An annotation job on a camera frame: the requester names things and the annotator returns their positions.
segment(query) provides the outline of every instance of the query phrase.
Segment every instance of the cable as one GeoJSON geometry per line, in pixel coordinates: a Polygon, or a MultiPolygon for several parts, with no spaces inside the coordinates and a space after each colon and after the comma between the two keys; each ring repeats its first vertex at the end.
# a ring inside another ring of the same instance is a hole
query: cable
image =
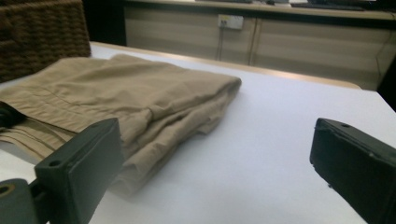
{"type": "Polygon", "coordinates": [[[222,21],[220,28],[219,28],[218,50],[216,52],[216,60],[218,60],[218,61],[221,61],[221,52],[222,52],[222,43],[223,43],[225,22],[226,21],[222,21]]]}
{"type": "MultiPolygon", "coordinates": [[[[396,21],[395,15],[393,13],[390,13],[390,15],[392,16],[393,20],[396,21]]],[[[379,52],[375,55],[375,61],[376,61],[376,70],[378,72],[378,80],[377,80],[377,85],[380,85],[380,81],[381,81],[381,66],[379,65],[379,60],[378,57],[379,55],[382,53],[382,51],[384,50],[385,46],[389,43],[389,41],[392,38],[392,31],[389,30],[389,35],[387,40],[384,42],[384,44],[381,46],[381,49],[379,50],[379,52]]]]}

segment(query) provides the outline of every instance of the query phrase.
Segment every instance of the black plastic part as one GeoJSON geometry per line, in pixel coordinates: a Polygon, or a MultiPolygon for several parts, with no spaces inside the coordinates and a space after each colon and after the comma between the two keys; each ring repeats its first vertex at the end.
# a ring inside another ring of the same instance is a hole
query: black plastic part
{"type": "Polygon", "coordinates": [[[1,224],[87,224],[124,158],[117,119],[97,122],[35,167],[37,179],[0,182],[1,224]]]}
{"type": "Polygon", "coordinates": [[[0,128],[10,128],[20,122],[22,122],[26,117],[21,114],[14,107],[0,102],[0,128]]]}
{"type": "Polygon", "coordinates": [[[396,149],[367,133],[318,119],[310,161],[368,223],[396,223],[396,149]]]}
{"type": "Polygon", "coordinates": [[[0,223],[39,224],[26,180],[9,179],[0,183],[0,223]]]}
{"type": "Polygon", "coordinates": [[[50,223],[88,223],[123,161],[118,121],[108,119],[88,127],[40,162],[35,175],[57,208],[50,223]]]}

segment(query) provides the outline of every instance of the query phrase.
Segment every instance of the cabinet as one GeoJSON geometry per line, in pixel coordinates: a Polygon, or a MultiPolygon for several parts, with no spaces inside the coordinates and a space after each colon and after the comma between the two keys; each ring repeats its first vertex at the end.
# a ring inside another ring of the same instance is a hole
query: cabinet
{"type": "Polygon", "coordinates": [[[339,79],[367,90],[376,90],[396,55],[392,29],[294,21],[279,12],[277,19],[253,9],[126,7],[127,46],[339,79]],[[221,30],[224,13],[244,16],[242,30],[221,30]]]}

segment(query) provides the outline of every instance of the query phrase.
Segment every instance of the electrical outlet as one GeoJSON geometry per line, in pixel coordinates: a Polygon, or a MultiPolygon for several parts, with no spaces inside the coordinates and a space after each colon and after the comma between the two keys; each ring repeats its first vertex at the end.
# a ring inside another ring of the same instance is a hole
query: electrical outlet
{"type": "Polygon", "coordinates": [[[219,27],[242,30],[243,24],[244,24],[244,17],[232,16],[232,15],[219,15],[219,20],[218,20],[219,27]]]}

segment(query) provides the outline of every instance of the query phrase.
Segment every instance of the wicker chair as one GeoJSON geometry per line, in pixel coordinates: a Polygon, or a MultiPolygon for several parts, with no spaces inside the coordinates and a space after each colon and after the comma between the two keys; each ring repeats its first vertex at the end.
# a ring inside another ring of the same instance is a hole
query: wicker chair
{"type": "Polygon", "coordinates": [[[81,0],[0,0],[0,82],[90,55],[81,0]]]}

